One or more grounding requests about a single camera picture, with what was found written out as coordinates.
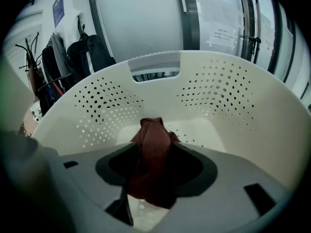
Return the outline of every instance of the laundry basket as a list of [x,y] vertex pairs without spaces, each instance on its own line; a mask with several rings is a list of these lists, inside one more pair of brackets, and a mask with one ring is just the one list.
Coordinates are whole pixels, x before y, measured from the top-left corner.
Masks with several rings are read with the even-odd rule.
[[[165,71],[179,73],[132,77]],[[183,143],[251,161],[290,190],[310,156],[311,117],[299,99],[258,66],[208,51],[159,53],[98,71],[57,101],[33,137],[60,155],[81,153],[129,142],[145,117],[162,117]]]

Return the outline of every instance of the basket handle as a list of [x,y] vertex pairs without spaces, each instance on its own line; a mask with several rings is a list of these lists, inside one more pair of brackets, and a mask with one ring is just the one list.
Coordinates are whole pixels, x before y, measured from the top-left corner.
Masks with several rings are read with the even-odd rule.
[[179,72],[180,52],[163,52],[146,55],[128,61],[132,76],[159,73]]

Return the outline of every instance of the blue poster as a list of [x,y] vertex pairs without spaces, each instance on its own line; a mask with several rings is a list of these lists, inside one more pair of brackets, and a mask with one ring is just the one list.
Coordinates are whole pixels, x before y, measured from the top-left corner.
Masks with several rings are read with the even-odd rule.
[[55,27],[58,25],[64,15],[64,0],[56,0],[53,4],[53,17]]

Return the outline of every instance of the red-brown towel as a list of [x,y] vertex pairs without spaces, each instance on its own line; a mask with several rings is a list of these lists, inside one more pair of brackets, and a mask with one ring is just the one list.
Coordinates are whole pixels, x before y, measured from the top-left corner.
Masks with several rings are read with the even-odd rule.
[[137,199],[171,208],[175,203],[175,174],[168,164],[174,142],[180,142],[175,133],[164,128],[162,118],[144,118],[141,129],[131,140],[138,142],[138,160],[127,181],[126,191]]

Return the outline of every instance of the poster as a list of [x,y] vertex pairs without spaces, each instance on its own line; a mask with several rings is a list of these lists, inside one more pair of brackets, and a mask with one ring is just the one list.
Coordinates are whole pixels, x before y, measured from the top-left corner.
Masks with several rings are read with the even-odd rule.
[[235,29],[220,23],[211,23],[209,41],[220,45],[233,47]]
[[53,4],[53,17],[55,27],[58,25],[64,15],[64,0],[56,0]]

